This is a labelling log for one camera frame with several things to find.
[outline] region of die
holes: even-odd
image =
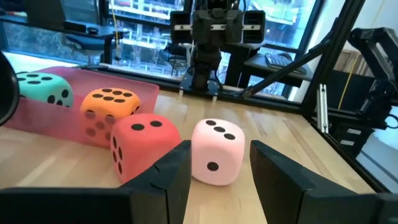
[[[80,126],[89,143],[109,147],[112,125],[116,120],[134,114],[139,97],[128,90],[102,88],[90,92],[80,106]]]
[[[80,111],[94,111],[97,115],[116,119],[134,114],[141,105],[139,97],[120,88],[102,88],[90,92],[80,106]]]
[[[73,106],[73,90],[62,77],[50,73],[17,74],[20,97],[66,107]]]
[[[242,167],[245,137],[237,125],[204,119],[192,134],[192,176],[211,185],[229,185]]]
[[[80,113],[80,126],[85,139],[91,145],[109,149],[111,130],[116,119],[111,116],[102,116],[92,110]]]
[[[122,183],[135,178],[182,142],[178,129],[157,114],[134,114],[112,127],[111,152]]]

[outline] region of computer monitor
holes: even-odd
[[[62,0],[24,0],[30,24],[46,27],[62,27],[66,20]]]

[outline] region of orange die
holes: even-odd
[[[89,93],[80,106],[81,125],[89,142],[109,147],[115,121],[134,114],[140,106],[138,96],[119,88],[102,88]]]
[[[139,97],[129,90],[102,88],[89,93],[81,103],[80,110],[121,119],[134,114],[140,104]]]

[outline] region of pink tray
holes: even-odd
[[[93,71],[69,67],[51,67],[37,72],[51,73],[66,79],[73,88],[75,98],[73,107],[66,108],[21,98],[14,116],[5,124],[6,127],[92,146],[109,147],[109,144],[95,141],[86,134],[87,127],[85,126],[87,124],[84,122],[84,115],[79,110],[84,97],[92,90],[99,88],[122,88],[133,91],[141,99],[137,113],[153,113],[159,95],[157,85]],[[108,133],[110,131],[111,126],[106,126],[105,130],[101,132]]]

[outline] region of wooden table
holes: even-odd
[[[237,181],[214,187],[192,180],[185,223],[263,224],[266,222],[252,179],[249,143],[258,139],[310,170],[358,193],[373,192],[307,121],[244,105],[161,92],[155,112],[168,117],[190,139],[196,123],[220,118],[240,126],[246,152]],[[0,128],[0,185],[117,187],[109,151],[47,136]]]

